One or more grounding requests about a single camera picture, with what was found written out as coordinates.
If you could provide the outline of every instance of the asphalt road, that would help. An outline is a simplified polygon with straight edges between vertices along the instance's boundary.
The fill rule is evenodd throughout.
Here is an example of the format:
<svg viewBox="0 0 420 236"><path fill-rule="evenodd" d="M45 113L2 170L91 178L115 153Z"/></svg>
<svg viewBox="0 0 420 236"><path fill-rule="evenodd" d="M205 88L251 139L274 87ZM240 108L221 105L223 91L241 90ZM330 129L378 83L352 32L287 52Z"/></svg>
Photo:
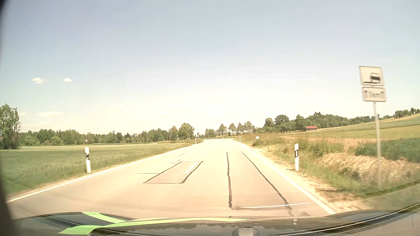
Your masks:
<svg viewBox="0 0 420 236"><path fill-rule="evenodd" d="M229 139L206 140L8 206L14 218L80 211L134 218L329 215Z"/></svg>

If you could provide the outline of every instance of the small white sign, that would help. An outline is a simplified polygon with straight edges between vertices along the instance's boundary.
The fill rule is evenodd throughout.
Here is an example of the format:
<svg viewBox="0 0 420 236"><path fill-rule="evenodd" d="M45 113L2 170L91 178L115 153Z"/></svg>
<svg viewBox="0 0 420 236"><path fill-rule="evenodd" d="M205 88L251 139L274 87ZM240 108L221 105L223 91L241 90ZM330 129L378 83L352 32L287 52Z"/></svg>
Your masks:
<svg viewBox="0 0 420 236"><path fill-rule="evenodd" d="M359 66L360 83L364 86L384 86L383 72L381 67Z"/></svg>
<svg viewBox="0 0 420 236"><path fill-rule="evenodd" d="M362 87L363 101L386 102L385 88Z"/></svg>

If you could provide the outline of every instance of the black car hood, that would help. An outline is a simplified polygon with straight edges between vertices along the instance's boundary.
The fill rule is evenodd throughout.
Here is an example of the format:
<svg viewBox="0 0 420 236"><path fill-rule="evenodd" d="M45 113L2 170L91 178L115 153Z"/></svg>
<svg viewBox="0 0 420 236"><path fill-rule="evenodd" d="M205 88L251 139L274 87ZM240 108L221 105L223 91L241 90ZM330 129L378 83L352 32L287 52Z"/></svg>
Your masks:
<svg viewBox="0 0 420 236"><path fill-rule="evenodd" d="M328 235L354 231L405 217L410 211L362 210L325 217L252 217L134 219L99 212L67 212L15 220L20 235L247 236Z"/></svg>

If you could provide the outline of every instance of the shed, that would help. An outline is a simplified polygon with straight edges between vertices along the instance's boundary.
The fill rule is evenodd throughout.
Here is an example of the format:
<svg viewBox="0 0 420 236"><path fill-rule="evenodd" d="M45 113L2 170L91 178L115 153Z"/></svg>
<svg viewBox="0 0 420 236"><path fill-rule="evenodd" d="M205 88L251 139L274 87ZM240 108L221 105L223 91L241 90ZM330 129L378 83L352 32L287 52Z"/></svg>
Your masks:
<svg viewBox="0 0 420 236"><path fill-rule="evenodd" d="M306 131L312 131L317 130L318 128L316 126L305 126Z"/></svg>

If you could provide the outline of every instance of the green tape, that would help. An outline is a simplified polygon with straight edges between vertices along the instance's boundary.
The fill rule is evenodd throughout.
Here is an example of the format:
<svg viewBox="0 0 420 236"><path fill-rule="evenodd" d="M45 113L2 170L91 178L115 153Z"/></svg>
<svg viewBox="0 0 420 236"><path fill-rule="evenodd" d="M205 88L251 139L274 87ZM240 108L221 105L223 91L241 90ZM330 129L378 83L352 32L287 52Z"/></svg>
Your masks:
<svg viewBox="0 0 420 236"><path fill-rule="evenodd" d="M116 219L110 216L106 216L106 215L102 215L99 212L89 212L89 211L83 211L82 212L85 215L100 219L100 220L105 220L111 223L121 223L121 222L125 222L125 220L120 220L120 219Z"/></svg>
<svg viewBox="0 0 420 236"><path fill-rule="evenodd" d="M223 221L223 222L236 222L243 221L248 219L237 219L237 218L183 218L183 219L169 219L169 220L151 220L151 221L125 221L122 223L110 224L107 226L75 226L72 228L65 229L60 234L79 234L79 235L88 235L92 230L97 228L113 228L113 227L123 227L123 226L142 226L142 225L152 225L152 224L163 224L163 223L175 223L175 222L184 222L192 220L210 220L210 221Z"/></svg>

